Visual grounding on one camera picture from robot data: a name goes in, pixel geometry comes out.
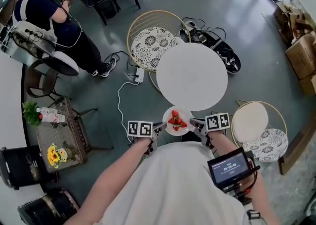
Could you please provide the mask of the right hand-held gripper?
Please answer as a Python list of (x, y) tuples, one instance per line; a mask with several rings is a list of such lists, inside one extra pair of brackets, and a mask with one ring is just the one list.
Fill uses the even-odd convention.
[(208, 134), (215, 131), (226, 131), (226, 129), (230, 128), (228, 113), (212, 114), (205, 116), (204, 119), (191, 118), (190, 124), (198, 128), (200, 135), (204, 137), (202, 144), (209, 149), (212, 149), (213, 145)]

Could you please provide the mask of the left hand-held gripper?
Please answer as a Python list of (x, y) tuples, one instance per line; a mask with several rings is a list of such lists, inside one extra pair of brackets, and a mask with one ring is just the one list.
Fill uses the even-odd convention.
[(158, 136), (167, 127), (167, 122), (153, 123), (145, 121), (128, 121), (127, 136), (131, 137), (130, 146), (141, 138), (149, 138), (151, 140), (147, 147), (146, 155), (151, 155), (156, 151), (158, 145)]

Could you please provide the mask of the white round plate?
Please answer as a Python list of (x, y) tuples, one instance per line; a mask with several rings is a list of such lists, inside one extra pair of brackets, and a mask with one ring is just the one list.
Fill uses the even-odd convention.
[[(187, 124), (186, 128), (182, 128), (180, 127), (180, 125), (176, 125), (176, 124), (170, 124), (168, 123), (168, 120), (172, 117), (172, 110), (175, 110), (179, 113), (178, 117), (180, 117), (182, 119), (183, 122), (185, 122)], [(190, 110), (188, 110), (185, 107), (181, 107), (181, 106), (173, 106), (170, 107), (169, 109), (166, 110), (166, 112), (163, 115), (162, 121), (163, 122), (167, 122), (167, 127), (166, 127), (166, 131), (173, 136), (183, 136), (184, 134), (186, 134), (189, 131), (193, 131), (195, 129), (194, 126), (192, 126), (190, 124), (190, 119), (193, 117), (192, 113), (190, 112)], [(179, 130), (175, 131), (173, 129), (174, 126), (179, 126)]]

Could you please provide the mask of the person's left forearm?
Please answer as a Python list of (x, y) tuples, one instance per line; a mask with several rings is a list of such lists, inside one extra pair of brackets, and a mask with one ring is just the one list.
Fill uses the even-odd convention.
[(98, 223), (106, 209), (137, 169), (151, 143), (150, 138), (138, 138), (131, 148), (98, 177), (79, 211), (64, 225), (93, 225)]

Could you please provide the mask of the round white table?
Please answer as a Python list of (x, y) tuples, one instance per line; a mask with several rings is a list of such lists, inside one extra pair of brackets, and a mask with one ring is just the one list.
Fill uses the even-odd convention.
[(228, 73), (222, 59), (210, 48), (181, 43), (162, 55), (156, 80), (160, 92), (171, 104), (202, 111), (222, 99)]

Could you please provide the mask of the person's black trousers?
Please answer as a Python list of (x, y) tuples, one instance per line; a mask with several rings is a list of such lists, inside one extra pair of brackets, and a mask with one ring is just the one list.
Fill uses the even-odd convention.
[(201, 142), (201, 138), (192, 131), (187, 132), (183, 136), (181, 136), (182, 142)]

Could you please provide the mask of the white power strip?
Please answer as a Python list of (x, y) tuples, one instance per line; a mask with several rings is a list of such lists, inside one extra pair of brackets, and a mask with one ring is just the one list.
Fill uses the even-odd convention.
[(136, 69), (136, 76), (135, 76), (135, 82), (136, 83), (143, 83), (144, 80), (144, 74), (145, 74), (145, 70), (138, 67)]

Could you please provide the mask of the black monitor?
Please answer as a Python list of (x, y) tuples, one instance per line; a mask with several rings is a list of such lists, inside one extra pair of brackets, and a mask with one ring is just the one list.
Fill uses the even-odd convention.
[(214, 185), (223, 190), (254, 174), (256, 166), (251, 151), (242, 147), (207, 162)]

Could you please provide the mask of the person's white shirt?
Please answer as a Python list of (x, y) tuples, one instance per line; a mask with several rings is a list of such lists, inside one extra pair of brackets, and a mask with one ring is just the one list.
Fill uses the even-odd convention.
[(243, 205), (213, 183), (198, 142), (161, 146), (104, 212), (100, 225), (250, 225)]

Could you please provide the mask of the black equipment bag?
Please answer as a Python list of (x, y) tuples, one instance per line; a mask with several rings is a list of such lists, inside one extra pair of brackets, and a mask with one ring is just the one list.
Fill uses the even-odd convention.
[(184, 24), (179, 31), (180, 38), (185, 42), (204, 45), (213, 50), (223, 61), (229, 74), (236, 74), (241, 69), (241, 61), (235, 51), (226, 43), (226, 31), (221, 27), (210, 26), (199, 28), (195, 21), (198, 18), (184, 17)]

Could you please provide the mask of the floral round cushion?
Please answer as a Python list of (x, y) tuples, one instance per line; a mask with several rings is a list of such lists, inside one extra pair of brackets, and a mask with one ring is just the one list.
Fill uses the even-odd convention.
[(164, 28), (149, 27), (133, 40), (131, 56), (139, 67), (155, 72), (162, 55), (180, 42), (179, 37)]
[(288, 148), (288, 137), (282, 130), (266, 129), (253, 141), (244, 142), (245, 151), (252, 151), (255, 160), (271, 163), (282, 157)]

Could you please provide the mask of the wicker side table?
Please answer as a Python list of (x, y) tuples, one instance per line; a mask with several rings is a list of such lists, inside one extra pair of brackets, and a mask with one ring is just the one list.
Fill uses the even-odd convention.
[[(49, 173), (86, 163), (91, 151), (110, 152), (114, 149), (108, 133), (99, 142), (90, 139), (86, 132), (82, 116), (97, 111), (97, 108), (77, 112), (72, 108), (70, 99), (65, 96), (57, 99), (48, 107), (56, 109), (66, 119), (64, 123), (44, 122), (36, 127), (39, 149)], [(48, 158), (48, 151), (53, 147), (56, 151), (63, 152), (55, 165)]]

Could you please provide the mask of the sunflower bouquet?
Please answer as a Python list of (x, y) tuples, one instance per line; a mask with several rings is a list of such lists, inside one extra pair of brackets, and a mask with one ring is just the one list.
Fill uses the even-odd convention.
[(57, 148), (57, 146), (52, 143), (47, 149), (47, 159), (52, 167), (58, 169), (60, 164), (67, 162), (68, 154), (64, 148)]

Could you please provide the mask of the green potted plant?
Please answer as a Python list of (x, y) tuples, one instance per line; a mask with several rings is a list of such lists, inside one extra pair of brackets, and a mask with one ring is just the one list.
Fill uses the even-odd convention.
[(37, 103), (33, 101), (27, 101), (22, 103), (23, 117), (27, 123), (32, 126), (39, 126), (41, 124), (40, 113), (37, 112)]

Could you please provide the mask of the open cardboard box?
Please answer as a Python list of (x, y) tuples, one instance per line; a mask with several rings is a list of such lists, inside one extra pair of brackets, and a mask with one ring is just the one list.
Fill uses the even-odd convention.
[(316, 32), (316, 22), (304, 8), (278, 1), (273, 15), (277, 30), (287, 46), (312, 31)]

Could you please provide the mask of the black bin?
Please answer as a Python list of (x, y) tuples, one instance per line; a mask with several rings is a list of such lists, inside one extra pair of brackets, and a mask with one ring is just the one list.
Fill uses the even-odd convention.
[(37, 145), (0, 149), (0, 177), (14, 190), (21, 187), (55, 181), (56, 173), (49, 173)]
[(53, 188), (17, 208), (25, 225), (64, 225), (79, 210), (79, 205), (64, 188)]

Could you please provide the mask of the black monitor mount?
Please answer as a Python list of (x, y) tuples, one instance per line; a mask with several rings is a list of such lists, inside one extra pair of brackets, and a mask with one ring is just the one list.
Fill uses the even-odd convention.
[(260, 166), (255, 165), (254, 156), (252, 151), (246, 152), (247, 159), (250, 159), (250, 175), (254, 176), (253, 182), (247, 186), (244, 190), (241, 190), (242, 187), (241, 182), (234, 183), (228, 187), (225, 187), (222, 191), (226, 194), (231, 193), (232, 191), (235, 193), (233, 195), (234, 198), (236, 198), (238, 201), (242, 203), (243, 206), (246, 206), (251, 203), (251, 198), (246, 197), (251, 192), (252, 187), (254, 186), (257, 177), (258, 177), (258, 170), (260, 169)]

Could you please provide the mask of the black metal frame chair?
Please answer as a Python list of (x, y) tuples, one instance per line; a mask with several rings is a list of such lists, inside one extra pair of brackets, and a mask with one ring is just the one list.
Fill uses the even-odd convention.
[(49, 67), (48, 70), (43, 73), (37, 69), (40, 65), (45, 65), (45, 63), (42, 60), (36, 60), (28, 67), (25, 79), (25, 90), (32, 98), (48, 96), (55, 101), (51, 94), (58, 97), (62, 96), (55, 90), (58, 72)]

